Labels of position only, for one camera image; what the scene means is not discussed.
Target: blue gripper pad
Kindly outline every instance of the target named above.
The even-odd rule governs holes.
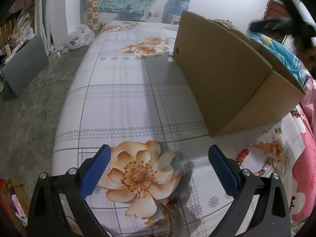
[[[111,159],[110,146],[103,145],[93,159],[91,167],[81,179],[80,195],[83,199],[86,199],[87,196],[93,193],[104,170],[108,166]]]
[[[240,168],[232,159],[226,158],[217,145],[209,148],[209,161],[227,195],[237,198],[240,185]]]

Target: plastic bag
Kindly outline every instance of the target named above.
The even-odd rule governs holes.
[[[20,42],[26,42],[27,40],[31,40],[34,37],[35,35],[33,28],[31,28],[30,26],[26,26],[24,29],[22,29],[21,34],[16,39],[15,43],[18,45]]]
[[[76,50],[85,45],[90,45],[95,39],[95,34],[86,25],[80,25],[75,31],[72,31],[68,37],[66,45],[72,49]]]

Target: pink cloth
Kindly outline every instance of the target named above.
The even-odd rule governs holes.
[[[300,221],[312,213],[316,197],[316,143],[310,128],[309,121],[300,108],[301,119],[306,127],[306,132],[301,133],[305,149],[295,162],[293,175],[292,196],[294,207],[291,210],[293,221]]]
[[[301,107],[306,115],[306,118],[312,128],[313,135],[316,134],[316,83],[315,80],[310,77],[305,86],[303,87],[306,96],[301,102]]]
[[[16,194],[12,195],[11,199],[12,199],[12,202],[14,203],[19,215],[22,216],[22,217],[26,217],[26,215],[25,215],[25,213],[24,213],[24,211],[23,211],[23,209],[22,209],[22,207],[20,205],[20,202],[19,202],[18,197],[16,196]]]

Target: cardboard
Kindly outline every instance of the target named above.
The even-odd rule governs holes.
[[[264,46],[192,12],[181,15],[173,56],[210,136],[281,120],[305,95]]]
[[[16,217],[15,211],[11,208],[11,206],[9,204],[9,199],[10,199],[10,197],[9,197],[10,193],[9,193],[9,189],[8,189],[9,184],[11,184],[14,187],[13,189],[15,191],[15,194],[16,194],[26,216],[28,216],[31,201],[26,194],[26,191],[23,187],[23,183],[20,180],[17,180],[15,178],[9,178],[5,182],[5,184],[2,186],[2,188],[0,189],[0,195],[1,195],[1,198],[3,200],[4,205],[6,207],[6,210],[8,211],[10,220],[13,222],[13,224],[17,228],[17,230],[24,237],[26,237],[26,235],[27,235],[26,228],[23,226],[22,221],[18,217]]]

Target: beaded bracelet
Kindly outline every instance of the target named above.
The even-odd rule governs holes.
[[[246,156],[249,154],[249,150],[251,148],[257,148],[257,149],[263,150],[265,153],[268,153],[271,155],[265,160],[265,163],[262,166],[262,168],[259,171],[253,173],[255,176],[263,176],[266,173],[266,171],[268,170],[269,166],[271,164],[273,164],[274,161],[282,162],[283,147],[279,141],[274,140],[271,143],[263,143],[263,142],[259,141],[255,144],[250,145],[249,148],[243,149],[238,154],[238,157],[235,160],[235,162],[237,163],[238,166],[241,166],[241,163],[244,161]]]

